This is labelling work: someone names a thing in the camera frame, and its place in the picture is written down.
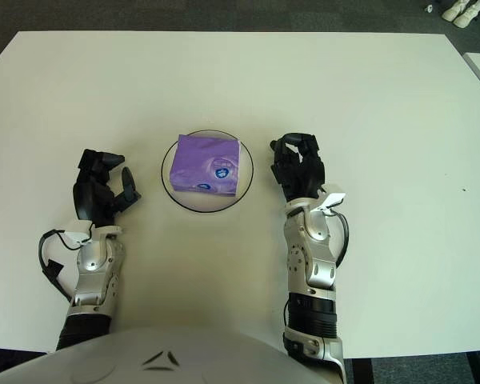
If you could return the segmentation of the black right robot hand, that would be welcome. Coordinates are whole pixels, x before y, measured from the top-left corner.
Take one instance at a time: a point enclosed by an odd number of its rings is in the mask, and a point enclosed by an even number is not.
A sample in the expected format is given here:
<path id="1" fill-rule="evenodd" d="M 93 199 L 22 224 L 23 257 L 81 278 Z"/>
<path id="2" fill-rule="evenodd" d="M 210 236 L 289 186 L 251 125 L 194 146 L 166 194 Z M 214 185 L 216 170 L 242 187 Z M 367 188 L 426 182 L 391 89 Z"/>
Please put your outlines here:
<path id="1" fill-rule="evenodd" d="M 319 157 L 316 137 L 311 134 L 289 133 L 273 140 L 271 170 L 282 187 L 288 202 L 297 198 L 318 198 L 325 183 L 325 167 Z"/>

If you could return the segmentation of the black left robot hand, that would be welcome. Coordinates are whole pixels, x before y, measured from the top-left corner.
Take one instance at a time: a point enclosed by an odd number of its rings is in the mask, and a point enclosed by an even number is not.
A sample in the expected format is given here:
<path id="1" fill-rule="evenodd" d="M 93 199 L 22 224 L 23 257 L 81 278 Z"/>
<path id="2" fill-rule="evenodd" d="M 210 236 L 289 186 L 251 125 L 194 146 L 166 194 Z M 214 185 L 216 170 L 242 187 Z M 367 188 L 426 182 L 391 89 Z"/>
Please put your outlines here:
<path id="1" fill-rule="evenodd" d="M 110 171 L 124 163 L 123 155 L 84 149 L 73 186 L 78 219 L 91 221 L 96 227 L 113 226 L 115 216 L 135 204 L 141 195 L 130 169 L 122 168 L 122 192 L 115 195 L 108 186 Z"/>

